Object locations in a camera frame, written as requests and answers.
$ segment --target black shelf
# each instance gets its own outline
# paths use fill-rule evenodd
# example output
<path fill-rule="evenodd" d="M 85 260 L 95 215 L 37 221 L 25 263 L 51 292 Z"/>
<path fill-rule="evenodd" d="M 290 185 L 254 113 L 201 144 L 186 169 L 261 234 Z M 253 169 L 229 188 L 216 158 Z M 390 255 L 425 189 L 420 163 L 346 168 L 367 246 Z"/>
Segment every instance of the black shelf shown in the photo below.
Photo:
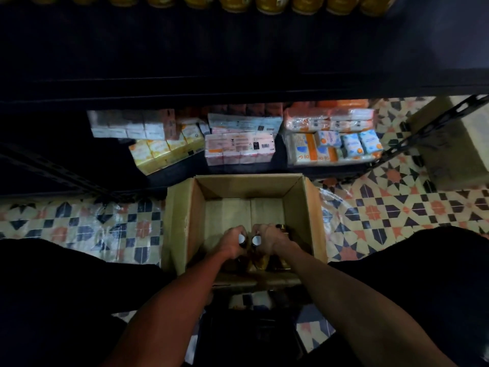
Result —
<path fill-rule="evenodd" d="M 0 7 L 0 111 L 484 93 L 487 10 L 398 0 L 385 18 L 271 17 L 18 0 Z"/>
<path fill-rule="evenodd" d="M 150 188 L 167 188 L 196 175 L 301 173 L 311 179 L 345 178 L 362 173 L 367 164 L 345 166 L 294 167 L 287 165 L 287 152 L 280 135 L 275 139 L 275 154 L 271 162 L 244 165 L 207 166 L 204 152 L 168 166 L 148 176 Z"/>

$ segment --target cardboard box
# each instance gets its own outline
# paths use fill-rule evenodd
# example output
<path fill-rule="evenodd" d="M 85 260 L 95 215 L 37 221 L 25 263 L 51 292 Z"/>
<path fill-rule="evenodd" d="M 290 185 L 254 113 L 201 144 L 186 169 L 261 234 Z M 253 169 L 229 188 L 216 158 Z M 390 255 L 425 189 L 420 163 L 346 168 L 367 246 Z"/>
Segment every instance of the cardboard box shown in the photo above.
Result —
<path fill-rule="evenodd" d="M 209 175 L 168 188 L 161 267 L 185 272 L 199 249 L 209 251 L 223 233 L 256 223 L 285 224 L 290 238 L 327 263 L 319 190 L 302 174 Z M 257 291 L 299 284 L 290 272 L 220 272 L 214 289 Z"/>
<path fill-rule="evenodd" d="M 408 119 L 412 133 L 465 98 L 435 98 Z M 488 183 L 489 106 L 421 139 L 416 148 L 437 190 L 460 190 Z"/>

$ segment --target bottle cap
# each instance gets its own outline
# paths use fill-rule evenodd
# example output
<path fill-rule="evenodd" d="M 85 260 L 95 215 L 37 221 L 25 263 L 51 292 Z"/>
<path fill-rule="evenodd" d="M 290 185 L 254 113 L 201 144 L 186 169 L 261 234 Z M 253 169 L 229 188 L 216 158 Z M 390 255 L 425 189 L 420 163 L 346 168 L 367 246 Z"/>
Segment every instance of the bottle cap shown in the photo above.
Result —
<path fill-rule="evenodd" d="M 260 246 L 262 244 L 262 238 L 260 236 L 254 236 L 251 239 L 251 243 L 253 243 L 253 246 Z"/>

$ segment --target shelving unit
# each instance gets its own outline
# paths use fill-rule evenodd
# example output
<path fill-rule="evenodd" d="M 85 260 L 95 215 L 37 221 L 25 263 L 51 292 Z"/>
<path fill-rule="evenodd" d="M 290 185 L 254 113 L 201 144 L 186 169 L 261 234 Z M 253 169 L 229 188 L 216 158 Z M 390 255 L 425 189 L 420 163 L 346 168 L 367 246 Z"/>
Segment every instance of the shelving unit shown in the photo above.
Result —
<path fill-rule="evenodd" d="M 110 193 L 164 189 L 208 173 L 353 176 L 365 166 L 289 168 L 278 139 L 270 164 L 209 168 L 198 154 L 140 178 L 124 161 L 127 147 L 94 141 L 84 111 L 486 93 L 487 10 L 489 0 L 398 0 L 384 18 L 325 10 L 304 17 L 290 8 L 270 17 L 254 6 L 231 14 L 218 2 L 198 11 L 181 0 L 166 10 L 145 0 L 130 8 L 107 0 L 90 7 L 18 0 L 0 8 L 0 113 L 9 123 L 0 140 L 20 143 Z M 40 128 L 31 124 L 53 118 L 60 129 L 32 140 Z M 32 139 L 22 141 L 25 132 Z M 48 145 L 71 136 L 91 149 L 91 167 L 82 153 L 57 156 Z"/>

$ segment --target forearm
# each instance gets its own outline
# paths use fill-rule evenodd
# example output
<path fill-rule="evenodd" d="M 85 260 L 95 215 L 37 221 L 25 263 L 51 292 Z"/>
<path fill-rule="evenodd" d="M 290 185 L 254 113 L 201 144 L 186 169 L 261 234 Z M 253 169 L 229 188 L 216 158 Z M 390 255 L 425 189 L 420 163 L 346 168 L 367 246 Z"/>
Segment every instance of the forearm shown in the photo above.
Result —
<path fill-rule="evenodd" d="M 315 305 L 365 365 L 454 365 L 403 309 L 296 244 L 276 252 L 301 278 Z"/>
<path fill-rule="evenodd" d="M 180 366 L 225 255 L 216 252 L 154 295 L 129 322 L 106 366 Z"/>

